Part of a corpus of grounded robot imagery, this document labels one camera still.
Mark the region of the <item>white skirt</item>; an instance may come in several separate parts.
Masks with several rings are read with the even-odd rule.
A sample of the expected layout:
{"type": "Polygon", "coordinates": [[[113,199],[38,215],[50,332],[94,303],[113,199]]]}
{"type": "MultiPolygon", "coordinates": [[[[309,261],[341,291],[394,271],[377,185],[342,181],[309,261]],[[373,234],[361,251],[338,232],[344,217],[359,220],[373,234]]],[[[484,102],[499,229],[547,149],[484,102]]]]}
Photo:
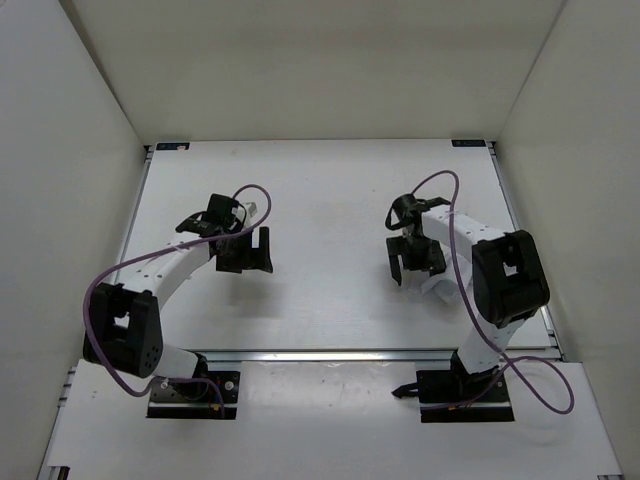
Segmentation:
{"type": "MultiPolygon", "coordinates": [[[[472,265],[467,259],[460,255],[458,255],[456,259],[462,280],[462,286],[467,290],[471,283],[472,265]]],[[[453,305],[461,301],[461,293],[450,253],[445,255],[445,260],[447,263],[446,271],[442,274],[429,277],[422,283],[420,291],[422,295],[434,293],[447,305],[453,305]]]]}

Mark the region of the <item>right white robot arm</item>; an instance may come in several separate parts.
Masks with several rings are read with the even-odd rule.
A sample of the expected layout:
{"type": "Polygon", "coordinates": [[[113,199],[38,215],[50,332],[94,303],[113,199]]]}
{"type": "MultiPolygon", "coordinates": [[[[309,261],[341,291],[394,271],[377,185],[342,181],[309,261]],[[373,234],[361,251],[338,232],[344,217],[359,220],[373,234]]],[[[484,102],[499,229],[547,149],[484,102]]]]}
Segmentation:
{"type": "Polygon", "coordinates": [[[416,273],[413,287],[445,303],[463,302],[473,327],[451,358],[449,391],[471,400],[494,374],[514,333],[550,298],[533,237],[458,214],[446,205],[385,220],[391,275],[416,273]]]}

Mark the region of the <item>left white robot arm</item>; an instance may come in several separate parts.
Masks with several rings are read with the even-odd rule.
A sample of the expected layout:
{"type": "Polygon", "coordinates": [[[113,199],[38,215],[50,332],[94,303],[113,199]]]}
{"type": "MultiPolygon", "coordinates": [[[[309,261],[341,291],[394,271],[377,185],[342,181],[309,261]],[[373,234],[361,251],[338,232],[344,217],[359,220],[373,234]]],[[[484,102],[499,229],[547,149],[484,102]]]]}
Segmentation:
{"type": "Polygon", "coordinates": [[[101,282],[92,290],[84,359],[116,375],[157,378],[163,387],[190,400],[213,392],[205,358],[167,344],[160,314],[179,287],[210,261],[219,272],[271,273],[269,228],[258,228],[257,245],[252,240],[253,229],[241,220],[228,227],[197,218],[183,220],[166,254],[145,260],[124,282],[101,282]]]}

